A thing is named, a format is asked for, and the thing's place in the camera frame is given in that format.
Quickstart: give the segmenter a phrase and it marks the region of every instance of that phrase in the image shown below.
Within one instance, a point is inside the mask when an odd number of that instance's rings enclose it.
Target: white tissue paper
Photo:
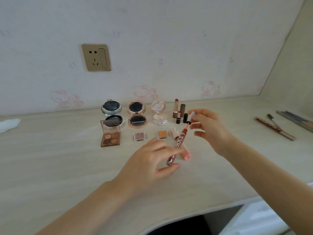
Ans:
[[[20,119],[14,120],[5,120],[0,122],[0,133],[5,132],[6,130],[17,127],[18,123],[21,122]]]

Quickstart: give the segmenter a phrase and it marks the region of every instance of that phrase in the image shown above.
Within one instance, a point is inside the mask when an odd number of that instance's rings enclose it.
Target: forearm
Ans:
[[[223,156],[295,233],[313,231],[313,188],[240,140]]]
[[[35,235],[96,233],[127,200],[127,193],[121,188],[105,182]]]

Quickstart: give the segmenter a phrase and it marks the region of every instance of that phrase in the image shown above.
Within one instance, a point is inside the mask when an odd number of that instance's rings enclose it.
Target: electrical outlet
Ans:
[[[88,71],[111,71],[108,46],[106,44],[82,44]]]

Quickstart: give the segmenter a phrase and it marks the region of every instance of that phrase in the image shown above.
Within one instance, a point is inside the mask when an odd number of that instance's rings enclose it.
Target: hand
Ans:
[[[181,166],[173,164],[157,169],[158,163],[182,152],[182,148],[170,148],[164,140],[154,138],[137,150],[126,162],[120,173],[112,180],[129,197],[147,190],[151,184],[173,174]]]
[[[196,114],[192,117],[190,129],[202,129],[202,131],[195,131],[194,135],[204,138],[212,146],[214,151],[223,156],[230,143],[235,138],[231,132],[223,125],[220,116],[207,109],[189,110]]]

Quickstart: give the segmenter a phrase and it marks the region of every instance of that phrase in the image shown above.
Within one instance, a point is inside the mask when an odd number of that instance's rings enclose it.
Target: tabletop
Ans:
[[[313,181],[313,133],[276,114],[288,110],[258,96],[180,102],[186,111],[207,108],[218,112],[232,133],[302,181]],[[141,130],[125,126],[119,146],[100,147],[103,131],[98,109],[0,117],[19,118],[18,127],[0,133],[0,233],[33,234],[84,199],[103,182],[113,179],[128,158],[147,141],[135,142],[133,133],[156,131],[185,124],[172,118],[174,103],[166,103],[168,123],[156,126],[150,106],[149,123]],[[276,122],[297,139],[292,142],[254,121]],[[228,161],[188,130],[184,141],[191,159],[173,176],[123,206],[98,234],[142,235],[185,217],[199,215],[260,199]]]

